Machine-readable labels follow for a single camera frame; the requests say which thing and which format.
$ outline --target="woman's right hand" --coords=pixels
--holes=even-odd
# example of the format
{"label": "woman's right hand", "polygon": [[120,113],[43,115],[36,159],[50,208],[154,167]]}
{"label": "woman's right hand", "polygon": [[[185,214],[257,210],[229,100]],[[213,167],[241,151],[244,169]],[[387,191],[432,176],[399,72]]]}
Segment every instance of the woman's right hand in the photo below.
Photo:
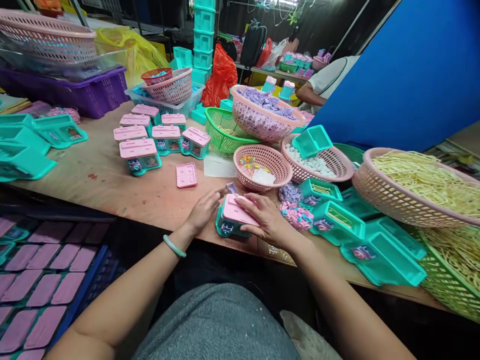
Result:
{"label": "woman's right hand", "polygon": [[268,197],[256,193],[245,194],[245,197],[254,202],[256,206],[238,197],[235,198],[235,201],[260,223],[260,227],[245,224],[240,227],[241,231],[257,235],[270,245],[287,252],[292,246],[295,246],[300,238],[305,239],[284,219],[279,209]]}

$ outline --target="bracelet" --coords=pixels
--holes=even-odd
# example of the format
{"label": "bracelet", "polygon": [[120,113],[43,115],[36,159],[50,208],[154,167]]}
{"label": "bracelet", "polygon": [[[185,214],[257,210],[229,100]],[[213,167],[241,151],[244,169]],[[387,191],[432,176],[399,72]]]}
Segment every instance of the bracelet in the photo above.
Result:
{"label": "bracelet", "polygon": [[180,250],[178,247],[176,247],[174,245],[173,242],[170,241],[169,237],[167,235],[163,235],[163,241],[165,242],[165,244],[168,245],[168,247],[175,253],[177,254],[179,257],[181,258],[186,258],[187,257],[187,254],[184,253],[182,250]]}

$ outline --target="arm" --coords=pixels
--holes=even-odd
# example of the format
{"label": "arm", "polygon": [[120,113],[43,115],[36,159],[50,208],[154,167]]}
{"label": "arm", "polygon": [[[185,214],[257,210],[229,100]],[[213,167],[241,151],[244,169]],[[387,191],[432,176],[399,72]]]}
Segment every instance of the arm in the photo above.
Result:
{"label": "arm", "polygon": [[258,220],[260,227],[243,225],[240,230],[251,232],[292,256],[308,280],[345,359],[414,359],[320,250],[282,217],[268,197],[253,193],[246,197],[256,207],[242,199],[237,202]]}
{"label": "arm", "polygon": [[[219,206],[222,190],[205,194],[188,219],[170,236],[185,251]],[[96,298],[46,356],[56,359],[113,360],[116,347],[157,296],[179,257],[162,242]]]}

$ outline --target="black backpack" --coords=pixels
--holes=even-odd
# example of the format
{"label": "black backpack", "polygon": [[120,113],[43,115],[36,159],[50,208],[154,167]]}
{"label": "black backpack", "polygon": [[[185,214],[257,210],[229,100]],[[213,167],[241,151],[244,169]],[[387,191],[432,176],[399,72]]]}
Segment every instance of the black backpack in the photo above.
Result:
{"label": "black backpack", "polygon": [[245,34],[245,41],[241,49],[240,64],[250,68],[259,61],[262,47],[267,40],[267,27],[261,26],[255,18],[251,20],[250,26]]}

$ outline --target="white shirt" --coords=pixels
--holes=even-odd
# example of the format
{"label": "white shirt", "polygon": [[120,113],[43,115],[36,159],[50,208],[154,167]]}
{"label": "white shirt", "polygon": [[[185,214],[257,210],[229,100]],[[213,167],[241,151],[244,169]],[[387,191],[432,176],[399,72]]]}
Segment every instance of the white shirt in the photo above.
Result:
{"label": "white shirt", "polygon": [[[341,57],[325,66],[308,80],[313,88],[313,92],[322,98],[328,99],[359,58],[360,56]],[[298,109],[316,114],[320,106],[304,102]]]}

